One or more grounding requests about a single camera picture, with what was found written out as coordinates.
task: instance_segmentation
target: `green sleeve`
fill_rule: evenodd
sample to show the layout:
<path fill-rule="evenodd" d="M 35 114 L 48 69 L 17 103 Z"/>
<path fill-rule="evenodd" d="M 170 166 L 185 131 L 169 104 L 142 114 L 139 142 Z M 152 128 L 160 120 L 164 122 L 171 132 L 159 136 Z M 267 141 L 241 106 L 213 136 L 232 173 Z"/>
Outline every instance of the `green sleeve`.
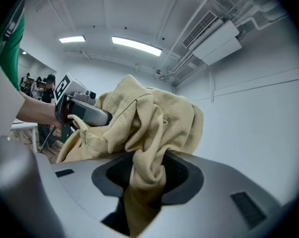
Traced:
<path fill-rule="evenodd" d="M 0 54 L 0 66 L 17 91 L 20 91 L 18 79 L 19 44 L 22 39 L 24 29 L 25 14 L 22 15 L 16 30 L 6 40 L 4 48 Z"/>

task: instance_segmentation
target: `gray machine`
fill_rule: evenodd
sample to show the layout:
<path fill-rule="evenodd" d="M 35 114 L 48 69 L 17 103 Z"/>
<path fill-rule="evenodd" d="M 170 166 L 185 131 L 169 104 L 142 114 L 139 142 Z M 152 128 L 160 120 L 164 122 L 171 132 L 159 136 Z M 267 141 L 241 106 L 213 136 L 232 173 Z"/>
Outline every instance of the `gray machine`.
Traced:
<path fill-rule="evenodd" d="M 124 237 L 121 198 L 132 155 L 50 165 L 45 155 L 0 138 L 0 198 L 34 237 Z M 170 152 L 163 165 L 162 208 L 141 238 L 257 237 L 283 211 L 269 193 L 227 165 Z"/>

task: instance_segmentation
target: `crumpled garment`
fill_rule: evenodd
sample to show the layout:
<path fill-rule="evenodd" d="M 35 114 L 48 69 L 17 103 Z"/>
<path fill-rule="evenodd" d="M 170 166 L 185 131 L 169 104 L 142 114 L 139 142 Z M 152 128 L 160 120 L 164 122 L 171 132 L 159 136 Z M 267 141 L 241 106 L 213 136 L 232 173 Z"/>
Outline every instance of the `crumpled garment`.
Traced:
<path fill-rule="evenodd" d="M 202 136 L 203 113 L 185 97 L 145 88 L 131 75 L 115 91 L 101 95 L 95 106 L 113 115 L 110 124 L 90 127 L 69 115 L 79 129 L 64 144 L 57 163 L 135 151 L 123 201 L 130 236 L 136 237 L 160 211 L 165 151 L 192 154 Z"/>

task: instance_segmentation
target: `fluorescent light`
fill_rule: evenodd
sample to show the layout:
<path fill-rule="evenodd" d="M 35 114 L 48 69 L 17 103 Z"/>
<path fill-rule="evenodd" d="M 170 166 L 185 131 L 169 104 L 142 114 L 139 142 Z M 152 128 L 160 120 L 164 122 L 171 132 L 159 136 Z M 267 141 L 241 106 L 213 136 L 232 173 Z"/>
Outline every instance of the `fluorescent light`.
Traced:
<path fill-rule="evenodd" d="M 85 42 L 84 36 L 73 36 L 73 37 L 67 37 L 67 38 L 61 38 L 59 39 L 62 43 L 67 43 L 67 42 Z"/>
<path fill-rule="evenodd" d="M 136 42 L 136 41 L 132 41 L 129 39 L 123 39 L 123 38 L 119 38 L 119 37 L 112 37 L 112 41 L 115 44 L 119 44 L 119 45 L 124 45 L 124 46 L 128 46 L 131 48 L 135 48 L 138 50 L 142 50 L 148 53 L 151 53 L 153 55 L 156 56 L 160 56 L 161 54 L 161 49 L 155 48 L 153 46 L 141 43 L 141 42 Z"/>

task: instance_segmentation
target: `floor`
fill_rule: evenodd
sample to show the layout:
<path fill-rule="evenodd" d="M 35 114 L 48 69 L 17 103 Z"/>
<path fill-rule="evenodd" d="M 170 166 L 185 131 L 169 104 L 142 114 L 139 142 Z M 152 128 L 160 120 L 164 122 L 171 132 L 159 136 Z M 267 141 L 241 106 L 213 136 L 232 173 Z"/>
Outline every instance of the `floor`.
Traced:
<path fill-rule="evenodd" d="M 54 132 L 54 135 L 60 137 L 61 131 L 56 130 Z M 21 142 L 27 147 L 29 147 L 31 150 L 32 148 L 32 130 L 26 129 L 26 130 L 17 130 L 14 132 L 13 136 L 11 137 L 11 140 Z M 36 128 L 36 144 L 37 144 L 37 151 L 39 147 L 39 136 L 38 136 L 38 128 Z M 62 148 L 63 143 L 60 141 L 57 141 L 56 144 L 51 147 L 50 149 L 44 149 L 41 153 L 45 154 L 48 157 L 48 160 L 51 164 L 56 163 L 58 154 L 60 152 L 60 149 Z"/>

